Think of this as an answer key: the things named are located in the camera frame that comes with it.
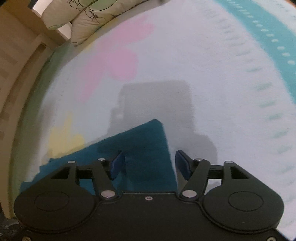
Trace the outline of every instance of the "wooden headboard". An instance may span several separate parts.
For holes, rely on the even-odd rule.
[[[0,202],[4,214],[10,200],[10,161],[22,109],[34,82],[57,44],[0,8]]]

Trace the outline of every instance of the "turquoise stripe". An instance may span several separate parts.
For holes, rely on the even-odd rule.
[[[234,15],[261,44],[280,71],[287,91],[296,103],[295,34],[276,17],[251,0],[216,0],[216,2]]]

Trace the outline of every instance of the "folded blue cloth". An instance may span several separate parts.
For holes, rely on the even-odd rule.
[[[20,192],[46,175],[63,166],[68,161],[77,165],[91,164],[98,158],[112,158],[118,150],[123,150],[126,170],[112,181],[119,191],[162,192],[177,191],[177,183],[172,168],[167,140],[161,122],[151,120],[126,132],[109,137],[70,155],[50,159],[40,167],[32,182],[23,182]],[[92,182],[81,179],[80,186],[94,194]]]

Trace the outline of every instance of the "screw head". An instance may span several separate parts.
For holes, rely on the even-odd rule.
[[[104,198],[111,198],[115,196],[115,192],[112,190],[105,190],[101,192],[101,196]]]
[[[31,239],[30,239],[29,237],[27,237],[27,236],[24,236],[24,237],[22,238],[22,241],[31,241]]]
[[[145,197],[145,200],[147,200],[147,201],[151,201],[152,199],[153,199],[153,197],[150,197],[150,196]]]
[[[182,192],[182,195],[184,197],[193,198],[197,195],[197,193],[196,193],[196,191],[193,191],[193,190],[185,190]]]

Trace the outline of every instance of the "bed sheet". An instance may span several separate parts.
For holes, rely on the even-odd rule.
[[[278,230],[295,238],[296,9],[280,0],[156,2],[46,64],[13,153],[12,201],[49,158],[156,118],[172,160],[177,149],[233,160],[279,193]]]

